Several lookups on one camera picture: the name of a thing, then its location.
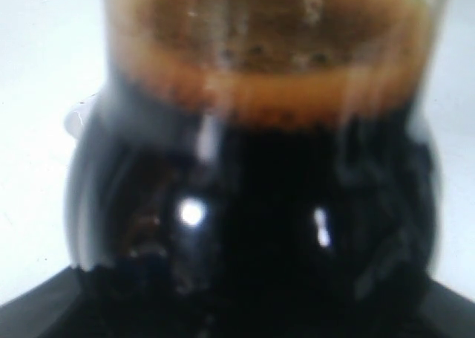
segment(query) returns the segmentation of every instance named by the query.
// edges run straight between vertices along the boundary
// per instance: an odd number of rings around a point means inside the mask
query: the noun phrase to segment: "coffee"
[[[67,214],[111,330],[397,325],[412,306],[394,287],[426,269],[436,225],[429,145],[407,131],[425,2],[106,1],[110,78]]]

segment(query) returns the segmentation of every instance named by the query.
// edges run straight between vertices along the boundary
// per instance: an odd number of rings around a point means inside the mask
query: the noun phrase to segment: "brown foam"
[[[372,117],[416,90],[423,0],[108,0],[111,56],[147,93],[252,126]]]

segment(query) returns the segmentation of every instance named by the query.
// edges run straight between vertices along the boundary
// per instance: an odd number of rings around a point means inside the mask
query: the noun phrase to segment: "black base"
[[[418,289],[424,292],[417,310],[412,316],[406,317],[404,323],[389,336],[385,334],[385,337],[474,337],[473,302],[427,277],[418,278],[417,281]],[[136,329],[136,333],[130,333],[130,329],[124,330],[129,333],[121,337],[113,335],[101,320],[94,304],[81,292],[72,269],[62,271],[35,290],[0,308],[1,338],[153,337],[149,334],[143,336],[140,328]]]

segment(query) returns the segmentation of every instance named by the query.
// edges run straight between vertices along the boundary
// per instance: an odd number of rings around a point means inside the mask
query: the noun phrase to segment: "white background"
[[[68,265],[71,106],[105,78],[100,0],[0,0],[0,304]],[[442,162],[434,276],[475,299],[475,3],[451,0],[426,92]]]

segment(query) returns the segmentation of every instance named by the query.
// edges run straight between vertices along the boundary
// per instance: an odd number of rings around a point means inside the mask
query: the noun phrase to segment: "dark liquid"
[[[118,337],[388,337],[410,312],[404,273],[425,270],[435,227],[411,100],[279,131],[157,102],[119,71],[109,89],[76,153],[68,221]]]

